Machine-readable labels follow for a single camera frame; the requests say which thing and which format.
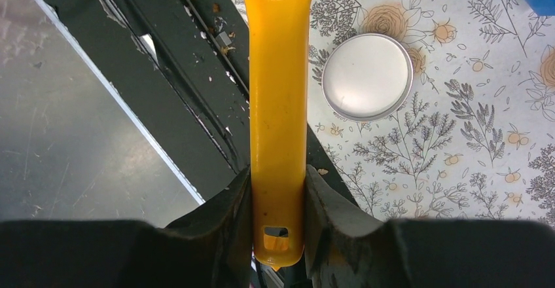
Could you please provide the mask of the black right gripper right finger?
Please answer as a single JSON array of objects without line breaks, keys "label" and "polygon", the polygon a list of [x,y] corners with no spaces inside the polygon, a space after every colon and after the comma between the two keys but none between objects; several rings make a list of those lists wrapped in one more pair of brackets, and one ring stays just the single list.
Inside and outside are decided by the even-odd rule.
[{"label": "black right gripper right finger", "polygon": [[313,287],[398,287],[391,228],[352,204],[308,166],[305,265]]}]

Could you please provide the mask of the yellow plastic scoop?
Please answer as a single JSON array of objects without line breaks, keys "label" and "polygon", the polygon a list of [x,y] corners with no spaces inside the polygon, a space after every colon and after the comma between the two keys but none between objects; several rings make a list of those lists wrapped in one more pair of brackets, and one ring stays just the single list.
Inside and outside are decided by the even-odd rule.
[{"label": "yellow plastic scoop", "polygon": [[253,251],[296,264],[304,250],[304,180],[312,0],[244,0],[249,27]]}]

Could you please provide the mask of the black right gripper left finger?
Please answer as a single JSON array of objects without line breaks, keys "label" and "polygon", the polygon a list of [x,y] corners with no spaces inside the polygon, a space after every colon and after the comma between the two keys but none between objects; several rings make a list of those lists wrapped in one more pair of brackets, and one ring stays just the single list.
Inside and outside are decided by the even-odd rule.
[{"label": "black right gripper left finger", "polygon": [[187,287],[248,287],[253,247],[251,170],[166,230],[184,241],[178,265]]}]

